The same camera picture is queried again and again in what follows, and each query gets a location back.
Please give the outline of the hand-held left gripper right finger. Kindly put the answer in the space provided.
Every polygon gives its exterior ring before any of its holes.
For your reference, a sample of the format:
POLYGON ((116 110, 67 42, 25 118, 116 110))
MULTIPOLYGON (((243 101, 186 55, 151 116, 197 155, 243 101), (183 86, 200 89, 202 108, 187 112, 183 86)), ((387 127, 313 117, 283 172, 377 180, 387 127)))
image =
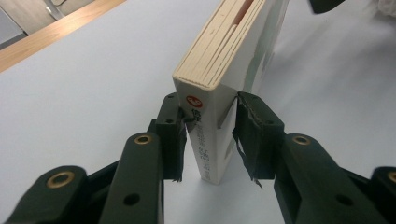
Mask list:
POLYGON ((275 151, 284 136, 284 122, 259 97, 237 93, 233 139, 252 182, 262 188, 262 179, 274 179, 275 151))

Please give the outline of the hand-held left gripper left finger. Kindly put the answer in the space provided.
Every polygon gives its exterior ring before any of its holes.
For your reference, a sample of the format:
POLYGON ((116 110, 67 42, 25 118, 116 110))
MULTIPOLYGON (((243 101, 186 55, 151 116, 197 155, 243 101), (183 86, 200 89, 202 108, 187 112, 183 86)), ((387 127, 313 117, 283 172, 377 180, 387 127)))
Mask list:
POLYGON ((164 97, 158 116, 150 122, 148 130, 160 137, 163 178, 181 181, 187 132, 184 113, 175 92, 164 97))

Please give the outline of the white children's picture book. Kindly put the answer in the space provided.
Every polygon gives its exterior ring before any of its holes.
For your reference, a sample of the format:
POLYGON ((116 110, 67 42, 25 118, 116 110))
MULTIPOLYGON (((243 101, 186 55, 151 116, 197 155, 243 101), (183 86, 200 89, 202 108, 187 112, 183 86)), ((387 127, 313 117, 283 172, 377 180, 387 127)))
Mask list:
POLYGON ((256 93, 290 0, 222 0, 197 36, 173 80, 200 176, 218 184, 235 142, 238 92, 256 93))

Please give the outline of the light grey table mat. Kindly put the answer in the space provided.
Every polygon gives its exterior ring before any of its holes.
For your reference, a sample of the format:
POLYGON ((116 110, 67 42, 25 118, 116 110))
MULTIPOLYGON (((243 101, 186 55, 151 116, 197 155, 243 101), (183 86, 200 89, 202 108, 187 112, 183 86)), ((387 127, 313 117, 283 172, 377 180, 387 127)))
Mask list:
MULTIPOLYGON (((0 224, 47 171, 120 157, 219 1, 126 0, 14 66, 0 59, 0 224)), ((319 15, 290 0, 259 95, 340 166, 396 166, 396 18, 374 0, 319 15)))

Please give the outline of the wooden table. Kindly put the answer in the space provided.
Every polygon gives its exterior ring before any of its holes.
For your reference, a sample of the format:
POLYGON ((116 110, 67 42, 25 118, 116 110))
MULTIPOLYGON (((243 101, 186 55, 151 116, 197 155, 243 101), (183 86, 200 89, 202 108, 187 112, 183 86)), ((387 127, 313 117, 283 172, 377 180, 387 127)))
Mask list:
POLYGON ((126 0, 94 0, 64 18, 0 50, 0 73, 55 43, 126 0))

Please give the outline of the white metal stand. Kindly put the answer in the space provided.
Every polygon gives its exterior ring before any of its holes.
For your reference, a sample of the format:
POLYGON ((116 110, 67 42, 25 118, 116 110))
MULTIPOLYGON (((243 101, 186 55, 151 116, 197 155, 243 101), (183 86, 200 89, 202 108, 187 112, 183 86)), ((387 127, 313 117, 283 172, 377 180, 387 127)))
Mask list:
POLYGON ((64 14, 59 9, 59 7, 62 6, 67 0, 62 0, 60 3, 54 3, 52 0, 43 0, 43 1, 46 4, 46 10, 53 19, 58 21, 64 17, 64 14))

